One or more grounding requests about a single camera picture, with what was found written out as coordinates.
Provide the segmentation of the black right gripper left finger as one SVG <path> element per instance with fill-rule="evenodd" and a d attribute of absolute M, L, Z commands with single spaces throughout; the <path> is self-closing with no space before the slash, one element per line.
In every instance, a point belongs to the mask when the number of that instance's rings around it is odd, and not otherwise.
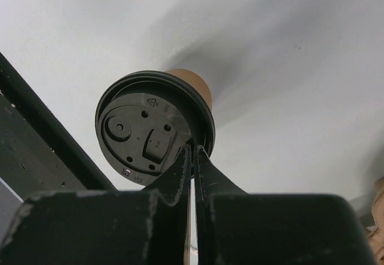
<path fill-rule="evenodd" d="M 149 194 L 146 264 L 190 263 L 191 146 L 181 147 L 173 164 L 143 191 Z"/>

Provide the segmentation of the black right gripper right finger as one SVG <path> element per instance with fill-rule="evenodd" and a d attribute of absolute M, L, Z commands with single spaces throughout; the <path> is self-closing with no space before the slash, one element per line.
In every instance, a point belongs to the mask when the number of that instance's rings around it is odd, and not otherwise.
<path fill-rule="evenodd" d="M 211 254 L 215 253 L 215 241 L 209 239 L 214 228 L 209 198 L 214 194 L 245 195 L 246 192 L 213 165 L 202 145 L 194 149 L 193 173 L 198 263 L 209 264 Z"/>

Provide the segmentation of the brown paper cup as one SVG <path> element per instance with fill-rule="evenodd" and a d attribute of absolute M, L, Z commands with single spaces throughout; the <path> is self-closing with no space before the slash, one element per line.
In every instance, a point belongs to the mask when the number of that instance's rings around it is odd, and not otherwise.
<path fill-rule="evenodd" d="M 175 68 L 164 72 L 177 95 L 185 103 L 212 119 L 212 93 L 205 80 L 194 71 Z"/>

